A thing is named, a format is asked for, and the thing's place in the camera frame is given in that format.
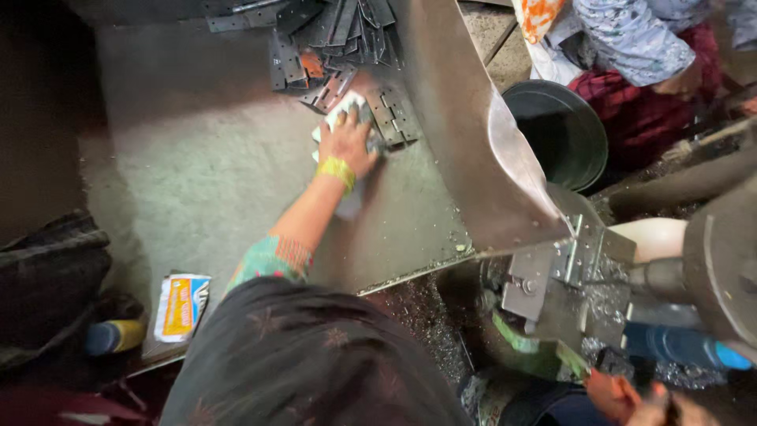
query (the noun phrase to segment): bucket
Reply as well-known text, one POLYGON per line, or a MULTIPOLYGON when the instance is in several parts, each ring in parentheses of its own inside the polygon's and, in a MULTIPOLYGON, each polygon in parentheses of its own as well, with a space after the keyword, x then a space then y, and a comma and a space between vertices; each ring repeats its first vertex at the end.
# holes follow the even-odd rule
POLYGON ((516 83, 502 97, 549 182, 581 191, 599 179, 607 164, 607 135, 586 101, 546 80, 516 83))

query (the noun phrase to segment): person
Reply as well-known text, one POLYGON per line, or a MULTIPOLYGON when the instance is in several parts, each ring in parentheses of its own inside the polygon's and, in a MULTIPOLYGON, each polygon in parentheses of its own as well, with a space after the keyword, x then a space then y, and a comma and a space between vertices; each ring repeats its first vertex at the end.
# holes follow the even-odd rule
MULTIPOLYGON (((320 130, 313 181, 241 260, 161 424, 471 424, 401 325, 361 298, 304 283, 339 200, 378 157, 366 152, 369 124, 356 109, 320 130)), ((633 426, 662 426, 656 407, 638 410, 633 426)))
MULTIPOLYGON (((734 50, 757 49, 757 0, 720 3, 734 50)), ((710 0, 573 0, 550 18, 550 55, 580 73, 560 83, 599 115, 614 168, 652 163, 713 103, 723 78, 711 9, 710 0)))

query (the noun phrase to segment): bangle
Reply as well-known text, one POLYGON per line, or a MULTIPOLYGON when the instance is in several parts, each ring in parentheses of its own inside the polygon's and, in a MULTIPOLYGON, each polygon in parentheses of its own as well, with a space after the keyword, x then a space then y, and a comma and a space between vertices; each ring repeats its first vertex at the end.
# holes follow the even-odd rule
POLYGON ((353 172, 349 164, 341 158, 328 157, 325 161, 318 163, 316 176, 320 174, 328 174, 341 180, 345 186, 344 196, 349 195, 352 192, 352 188, 355 186, 355 172, 353 172))

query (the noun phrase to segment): bolt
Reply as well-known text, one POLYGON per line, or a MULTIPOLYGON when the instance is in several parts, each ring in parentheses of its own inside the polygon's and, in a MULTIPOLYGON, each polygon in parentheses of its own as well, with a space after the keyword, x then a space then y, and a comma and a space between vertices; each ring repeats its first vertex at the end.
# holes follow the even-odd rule
POLYGON ((536 292, 536 283, 532 280, 523 281, 523 293, 533 296, 536 292))

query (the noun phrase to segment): paper packet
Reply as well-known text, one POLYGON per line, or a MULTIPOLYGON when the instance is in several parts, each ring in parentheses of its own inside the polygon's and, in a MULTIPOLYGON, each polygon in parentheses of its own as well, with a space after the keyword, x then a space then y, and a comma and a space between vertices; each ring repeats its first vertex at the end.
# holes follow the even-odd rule
POLYGON ((163 280, 155 321, 155 339, 177 343, 187 340, 197 325, 210 295, 210 277, 174 274, 163 280))

